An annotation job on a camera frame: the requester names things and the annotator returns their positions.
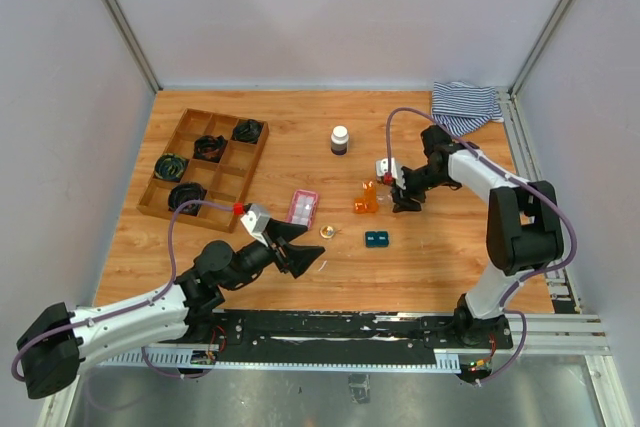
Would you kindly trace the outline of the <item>orange pill box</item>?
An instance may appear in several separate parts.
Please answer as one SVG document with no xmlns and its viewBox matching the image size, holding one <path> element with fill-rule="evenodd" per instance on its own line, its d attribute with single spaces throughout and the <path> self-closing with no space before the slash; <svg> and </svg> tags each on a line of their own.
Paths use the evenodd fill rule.
<svg viewBox="0 0 640 427">
<path fill-rule="evenodd" d="M 356 214 L 373 214 L 379 210 L 375 181 L 366 181 L 362 184 L 363 192 L 353 201 L 353 210 Z"/>
</svg>

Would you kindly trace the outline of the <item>gold bottle cap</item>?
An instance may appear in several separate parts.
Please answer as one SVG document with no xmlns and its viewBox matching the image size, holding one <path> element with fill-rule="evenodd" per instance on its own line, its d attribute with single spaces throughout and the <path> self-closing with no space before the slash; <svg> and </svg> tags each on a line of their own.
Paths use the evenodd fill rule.
<svg viewBox="0 0 640 427">
<path fill-rule="evenodd" d="M 335 236 L 336 229 L 333 226 L 326 225 L 320 229 L 320 235 L 324 239 L 331 239 Z"/>
</svg>

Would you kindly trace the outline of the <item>clear glass pill bottle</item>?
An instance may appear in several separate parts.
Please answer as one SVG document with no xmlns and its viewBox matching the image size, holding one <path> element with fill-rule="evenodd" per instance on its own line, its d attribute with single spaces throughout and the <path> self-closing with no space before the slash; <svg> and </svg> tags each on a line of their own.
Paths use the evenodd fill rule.
<svg viewBox="0 0 640 427">
<path fill-rule="evenodd" d="M 376 197 L 380 207 L 390 207 L 390 208 L 393 207 L 394 201 L 393 201 L 393 195 L 390 189 L 378 192 Z"/>
</svg>

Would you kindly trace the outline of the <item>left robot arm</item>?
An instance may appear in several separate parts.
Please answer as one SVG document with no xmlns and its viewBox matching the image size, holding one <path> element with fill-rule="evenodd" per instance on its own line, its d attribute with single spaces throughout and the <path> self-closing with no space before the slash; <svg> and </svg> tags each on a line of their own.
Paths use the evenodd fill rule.
<svg viewBox="0 0 640 427">
<path fill-rule="evenodd" d="M 164 286 L 102 307 L 70 310 L 58 302 L 46 307 L 16 342 L 14 379 L 31 399 L 53 395 L 98 363 L 151 343 L 207 340 L 214 330 L 210 314 L 225 291 L 244 288 L 274 265 L 294 278 L 321 257 L 322 246 L 299 246 L 306 227 L 269 220 L 262 240 L 240 250 L 227 242 L 208 243 L 192 266 Z"/>
</svg>

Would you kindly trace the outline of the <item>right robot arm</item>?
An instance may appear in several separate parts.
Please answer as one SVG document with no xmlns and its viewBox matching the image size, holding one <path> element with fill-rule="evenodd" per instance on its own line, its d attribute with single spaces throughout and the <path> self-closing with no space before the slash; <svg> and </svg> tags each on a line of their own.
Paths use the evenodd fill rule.
<svg viewBox="0 0 640 427">
<path fill-rule="evenodd" d="M 486 249 L 489 263 L 475 286 L 463 294 L 451 321 L 439 332 L 466 347 L 506 329 L 504 309 L 530 276 L 564 252 L 554 187 L 503 170 L 474 144 L 454 140 L 432 125 L 421 134 L 427 162 L 416 169 L 388 156 L 377 175 L 391 188 L 393 210 L 418 212 L 428 191 L 466 187 L 488 208 Z"/>
</svg>

